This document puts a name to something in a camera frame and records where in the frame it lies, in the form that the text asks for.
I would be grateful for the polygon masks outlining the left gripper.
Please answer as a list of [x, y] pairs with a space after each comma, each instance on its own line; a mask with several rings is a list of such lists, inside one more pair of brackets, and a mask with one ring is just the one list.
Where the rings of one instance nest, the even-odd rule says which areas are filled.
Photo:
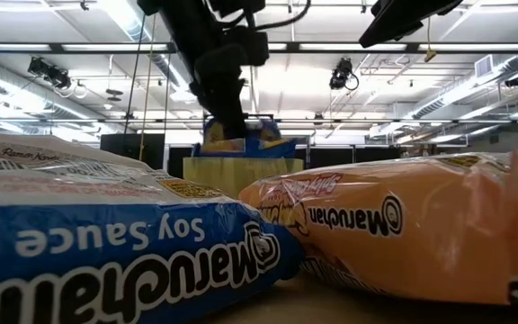
[[227, 139], [244, 138], [247, 134], [241, 107], [241, 67], [247, 62], [242, 46], [224, 45], [204, 53], [195, 60], [192, 92], [205, 96], [206, 109], [222, 124]]

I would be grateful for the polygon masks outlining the blue ramen noodle pack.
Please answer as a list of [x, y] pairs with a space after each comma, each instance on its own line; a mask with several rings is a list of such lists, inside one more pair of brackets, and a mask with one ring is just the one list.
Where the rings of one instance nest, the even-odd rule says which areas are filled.
[[0, 133], [0, 324], [184, 324], [291, 279], [303, 256], [214, 188]]
[[246, 124], [244, 138], [228, 139], [215, 118], [203, 128], [203, 142], [192, 149], [194, 158], [293, 158], [298, 140], [283, 138], [276, 122], [260, 119]]

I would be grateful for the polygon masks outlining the orange Saucy Noodles pack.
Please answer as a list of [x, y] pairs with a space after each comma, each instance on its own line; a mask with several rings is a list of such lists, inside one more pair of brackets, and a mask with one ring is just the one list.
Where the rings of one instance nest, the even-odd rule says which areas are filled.
[[286, 227], [306, 273], [438, 302], [518, 304], [518, 149], [309, 169], [240, 199]]

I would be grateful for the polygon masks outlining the black overhead light beam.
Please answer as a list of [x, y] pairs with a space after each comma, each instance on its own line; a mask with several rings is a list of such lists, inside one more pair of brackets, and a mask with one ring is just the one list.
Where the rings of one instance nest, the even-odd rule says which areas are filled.
[[[271, 42], [268, 45], [271, 53], [276, 54], [424, 54], [434, 50], [442, 54], [471, 55], [471, 54], [518, 54], [518, 43], [514, 42], [387, 42], [364, 48], [357, 42]], [[147, 44], [138, 43], [0, 43], [0, 53], [11, 54], [132, 54], [140, 53], [175, 53], [172, 42], [156, 42]]]

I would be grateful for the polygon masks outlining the yellow translucent plastic bin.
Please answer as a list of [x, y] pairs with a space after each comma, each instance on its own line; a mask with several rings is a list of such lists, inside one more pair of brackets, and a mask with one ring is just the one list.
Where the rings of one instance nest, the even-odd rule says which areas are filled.
[[303, 168], [304, 161], [296, 158], [185, 157], [183, 178], [214, 187], [236, 199], [255, 181]]

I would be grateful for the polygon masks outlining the black ceiling spotlight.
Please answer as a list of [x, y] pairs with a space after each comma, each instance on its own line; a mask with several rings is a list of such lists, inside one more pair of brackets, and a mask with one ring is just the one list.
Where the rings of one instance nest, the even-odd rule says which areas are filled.
[[330, 77], [329, 87], [332, 90], [356, 90], [360, 85], [359, 78], [353, 72], [350, 58], [340, 58]]
[[68, 71], [51, 65], [43, 58], [32, 58], [27, 71], [35, 77], [40, 77], [54, 88], [67, 89], [71, 86]]

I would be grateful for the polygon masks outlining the black partition panel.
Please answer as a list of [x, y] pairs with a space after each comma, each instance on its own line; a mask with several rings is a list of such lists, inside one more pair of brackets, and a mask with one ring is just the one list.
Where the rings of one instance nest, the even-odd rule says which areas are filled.
[[165, 134], [105, 134], [100, 149], [113, 154], [140, 160], [153, 169], [164, 164]]

